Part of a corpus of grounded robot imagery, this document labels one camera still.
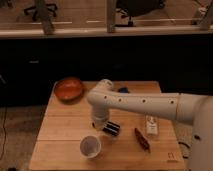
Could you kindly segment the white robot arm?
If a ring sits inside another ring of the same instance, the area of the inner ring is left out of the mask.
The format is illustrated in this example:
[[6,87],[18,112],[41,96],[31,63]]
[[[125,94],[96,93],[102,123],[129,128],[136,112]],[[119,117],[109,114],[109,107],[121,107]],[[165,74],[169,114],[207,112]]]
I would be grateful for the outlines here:
[[213,171],[213,96],[185,93],[119,93],[108,79],[87,94],[97,130],[109,120],[109,110],[146,114],[193,126],[186,171]]

